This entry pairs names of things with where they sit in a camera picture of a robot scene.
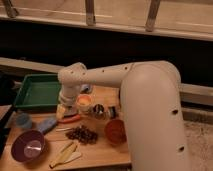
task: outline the dried fruit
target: dried fruit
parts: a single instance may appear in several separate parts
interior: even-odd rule
[[[66,136],[72,140],[77,139],[82,144],[94,144],[98,139],[98,134],[89,130],[85,125],[72,128]]]

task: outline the small cup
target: small cup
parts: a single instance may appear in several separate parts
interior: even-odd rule
[[[81,94],[76,100],[76,107],[82,113],[89,113],[92,108],[92,99],[87,94]]]
[[[16,117],[16,125],[21,129],[27,130],[32,128],[32,120],[27,113],[21,113]]]

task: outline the purple bowl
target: purple bowl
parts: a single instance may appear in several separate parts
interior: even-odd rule
[[[37,158],[44,149],[44,135],[36,130],[22,133],[13,143],[11,155],[18,162],[29,162]]]

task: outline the metal rod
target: metal rod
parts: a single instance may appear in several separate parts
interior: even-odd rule
[[[161,0],[152,0],[146,21],[146,31],[153,31]]]
[[[85,0],[85,6],[86,6],[86,23],[88,26],[93,26],[95,24],[94,0]]]
[[[13,4],[10,0],[2,0],[2,3],[4,4],[7,16],[10,18],[15,18],[19,15],[19,12],[16,8],[13,7]]]

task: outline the orange bowl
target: orange bowl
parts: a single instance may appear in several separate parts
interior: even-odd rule
[[[104,133],[112,145],[126,142],[124,122],[120,119],[110,120],[104,128]]]

